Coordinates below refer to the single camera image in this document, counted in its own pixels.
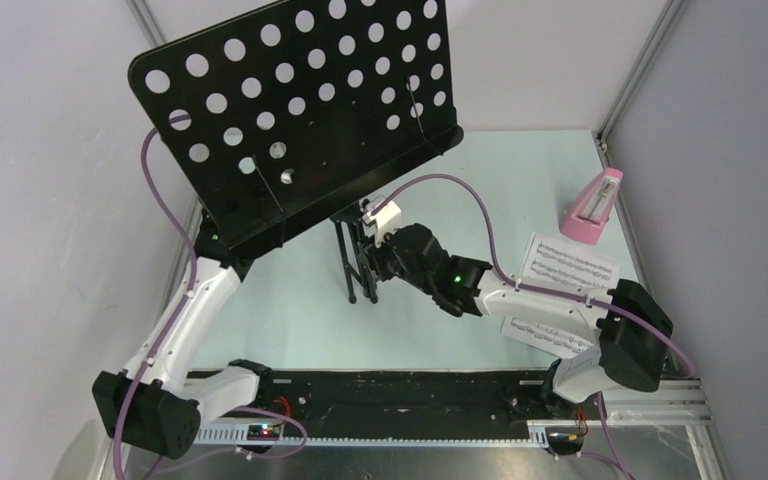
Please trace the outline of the black perforated music stand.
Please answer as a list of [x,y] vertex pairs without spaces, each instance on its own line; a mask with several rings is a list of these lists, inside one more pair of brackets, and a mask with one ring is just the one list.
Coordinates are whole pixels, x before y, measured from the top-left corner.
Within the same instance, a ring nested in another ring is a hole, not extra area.
[[253,262],[456,147],[443,1],[276,1],[136,56],[129,86],[213,222]]

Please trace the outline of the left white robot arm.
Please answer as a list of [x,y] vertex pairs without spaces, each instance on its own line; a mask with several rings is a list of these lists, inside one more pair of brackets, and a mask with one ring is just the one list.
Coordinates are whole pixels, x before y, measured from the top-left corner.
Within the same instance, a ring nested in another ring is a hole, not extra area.
[[276,403],[275,388],[261,380],[270,368],[250,360],[186,382],[211,323],[253,264],[235,257],[215,232],[199,233],[194,250],[196,266],[177,289],[184,307],[170,303],[123,370],[101,372],[92,386],[109,437],[169,459],[191,448],[202,425],[239,406],[264,416]]

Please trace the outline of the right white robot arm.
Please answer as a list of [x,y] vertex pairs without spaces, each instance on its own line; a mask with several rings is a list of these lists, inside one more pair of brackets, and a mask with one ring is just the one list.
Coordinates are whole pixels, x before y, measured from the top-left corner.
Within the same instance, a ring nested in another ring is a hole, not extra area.
[[449,254],[420,224],[375,235],[364,251],[377,280],[398,278],[451,316],[532,321],[589,342],[547,371],[540,400],[553,417],[567,417],[615,386],[643,393],[660,387],[673,323],[635,281],[595,289],[518,282],[486,261]]

